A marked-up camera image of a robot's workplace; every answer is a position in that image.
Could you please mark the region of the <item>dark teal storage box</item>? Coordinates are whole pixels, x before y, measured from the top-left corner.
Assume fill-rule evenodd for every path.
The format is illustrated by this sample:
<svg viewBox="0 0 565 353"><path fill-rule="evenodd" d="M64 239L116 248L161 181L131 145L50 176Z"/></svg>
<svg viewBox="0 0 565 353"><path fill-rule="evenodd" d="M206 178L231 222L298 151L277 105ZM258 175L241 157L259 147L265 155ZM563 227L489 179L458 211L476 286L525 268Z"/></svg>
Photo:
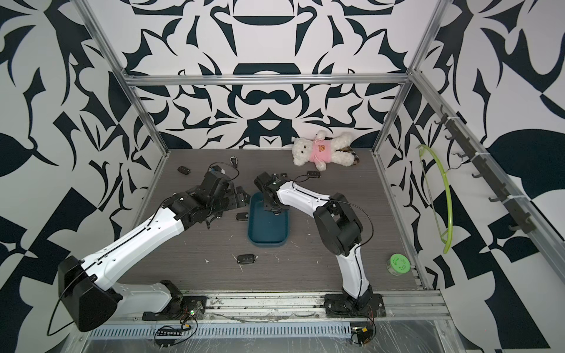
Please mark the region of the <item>dark teal storage box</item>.
<svg viewBox="0 0 565 353"><path fill-rule="evenodd" d="M288 210L275 214L264 207L263 194L251 198L248 232L249 241L256 247L281 247L290 232Z"/></svg>

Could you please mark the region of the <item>black car key front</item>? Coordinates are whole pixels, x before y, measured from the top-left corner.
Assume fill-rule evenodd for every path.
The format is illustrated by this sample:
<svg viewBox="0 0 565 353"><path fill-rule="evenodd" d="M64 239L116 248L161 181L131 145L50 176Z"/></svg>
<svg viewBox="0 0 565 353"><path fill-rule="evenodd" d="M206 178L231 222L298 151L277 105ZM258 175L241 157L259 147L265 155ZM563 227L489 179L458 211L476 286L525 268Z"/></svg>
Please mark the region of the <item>black car key front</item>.
<svg viewBox="0 0 565 353"><path fill-rule="evenodd" d="M254 254L240 254L236 257L236 260L239 265L249 265L256 262L256 256Z"/></svg>

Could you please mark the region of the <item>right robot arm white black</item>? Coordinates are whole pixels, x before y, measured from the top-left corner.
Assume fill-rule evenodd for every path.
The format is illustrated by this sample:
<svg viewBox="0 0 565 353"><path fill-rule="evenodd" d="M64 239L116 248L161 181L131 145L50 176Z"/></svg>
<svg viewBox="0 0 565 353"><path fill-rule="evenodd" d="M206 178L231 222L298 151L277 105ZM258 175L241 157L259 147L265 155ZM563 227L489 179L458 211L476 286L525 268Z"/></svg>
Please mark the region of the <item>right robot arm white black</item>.
<svg viewBox="0 0 565 353"><path fill-rule="evenodd" d="M263 194L266 210L277 213L294 208L310 216L322 243L336 256L342 294L325 297L327 312L336 316L367 314L373 290L361 258L363 225L347 198L340 193L319 194L287 177L266 172L258 175L254 184Z"/></svg>

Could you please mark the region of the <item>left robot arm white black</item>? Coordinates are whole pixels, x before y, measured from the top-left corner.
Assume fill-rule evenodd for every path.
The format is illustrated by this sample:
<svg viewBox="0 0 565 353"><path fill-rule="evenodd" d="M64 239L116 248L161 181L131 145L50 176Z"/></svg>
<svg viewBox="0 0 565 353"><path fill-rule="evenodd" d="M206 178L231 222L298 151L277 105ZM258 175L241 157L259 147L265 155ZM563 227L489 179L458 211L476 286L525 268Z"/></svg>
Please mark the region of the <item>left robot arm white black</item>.
<svg viewBox="0 0 565 353"><path fill-rule="evenodd" d="M102 326L113 316L147 313L175 318L185 310L180 290L169 280L125 285L121 277L148 254L196 224L210 224L229 210L250 203L250 195L231 182L208 193L194 188L165 199L153 216L112 244L82 260L74 256L58 266L60 301L81 332Z"/></svg>

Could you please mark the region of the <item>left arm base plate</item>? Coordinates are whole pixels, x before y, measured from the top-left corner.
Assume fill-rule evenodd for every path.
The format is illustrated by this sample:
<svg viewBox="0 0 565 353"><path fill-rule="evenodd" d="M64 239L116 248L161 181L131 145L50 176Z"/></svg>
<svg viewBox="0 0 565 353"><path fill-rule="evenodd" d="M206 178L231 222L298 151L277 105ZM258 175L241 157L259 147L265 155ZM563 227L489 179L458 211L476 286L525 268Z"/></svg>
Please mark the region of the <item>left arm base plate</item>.
<svg viewBox="0 0 565 353"><path fill-rule="evenodd" d="M191 316L198 319L205 313L206 304L206 296L174 297L161 312L144 312L142 320L145 322L173 321Z"/></svg>

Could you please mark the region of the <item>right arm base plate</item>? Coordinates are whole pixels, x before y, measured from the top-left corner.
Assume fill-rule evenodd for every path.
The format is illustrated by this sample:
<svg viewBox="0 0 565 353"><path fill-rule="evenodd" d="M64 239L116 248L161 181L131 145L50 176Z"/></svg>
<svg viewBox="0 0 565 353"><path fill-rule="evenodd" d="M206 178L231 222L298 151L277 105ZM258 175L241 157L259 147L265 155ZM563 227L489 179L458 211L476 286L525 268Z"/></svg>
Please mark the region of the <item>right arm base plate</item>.
<svg viewBox="0 0 565 353"><path fill-rule="evenodd" d="M383 298L380 294L367 291L360 299L348 294L326 294L324 309L331 318L363 318L379 319L387 317Z"/></svg>

